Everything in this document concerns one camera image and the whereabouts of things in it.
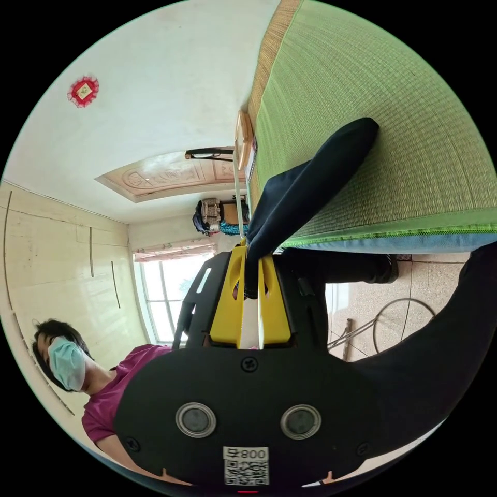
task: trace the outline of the window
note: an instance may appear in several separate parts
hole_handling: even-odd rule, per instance
[[[172,344],[183,299],[203,263],[211,257],[213,254],[202,254],[140,264],[147,310],[158,343]]]

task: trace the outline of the red decoration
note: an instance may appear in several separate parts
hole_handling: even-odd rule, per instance
[[[67,93],[67,98],[76,107],[86,107],[97,98],[100,84],[97,78],[84,76],[78,79]]]

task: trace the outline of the shoe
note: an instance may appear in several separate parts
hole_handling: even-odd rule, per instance
[[[390,277],[386,283],[393,283],[399,277],[399,263],[397,262],[397,256],[395,254],[387,255],[388,261],[390,262]]]

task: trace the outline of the floor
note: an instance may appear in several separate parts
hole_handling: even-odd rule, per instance
[[[400,256],[399,278],[389,285],[344,283],[327,285],[329,342],[342,335],[347,319],[352,330],[371,321],[380,309],[392,300],[411,297],[420,300],[438,313],[457,286],[457,279],[469,254],[435,254]],[[390,348],[422,328],[431,318],[430,312],[416,302],[401,301],[389,306],[376,325],[379,351]],[[331,353],[343,358],[344,344]],[[352,338],[347,360],[357,361],[376,354],[372,329]]]

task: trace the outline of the woven mat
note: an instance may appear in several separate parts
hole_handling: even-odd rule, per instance
[[[259,59],[266,74],[269,56]],[[346,123],[369,116],[380,126],[356,176],[289,244],[497,231],[497,175],[475,124],[401,41],[346,11],[303,0],[269,73],[255,120],[255,200],[270,177],[312,158]]]
[[[252,129],[257,136],[257,113],[259,112],[260,101],[266,89],[266,85],[271,74],[274,60],[280,49],[283,37],[290,25],[295,12],[297,11],[301,0],[281,0],[276,8],[273,17],[268,25],[268,29],[260,45],[259,57],[257,59],[257,68],[252,83],[252,91],[248,101],[248,116],[252,123]],[[257,178],[257,161],[254,166],[254,172],[250,180],[250,198],[252,210],[257,206],[260,198],[259,179]]]

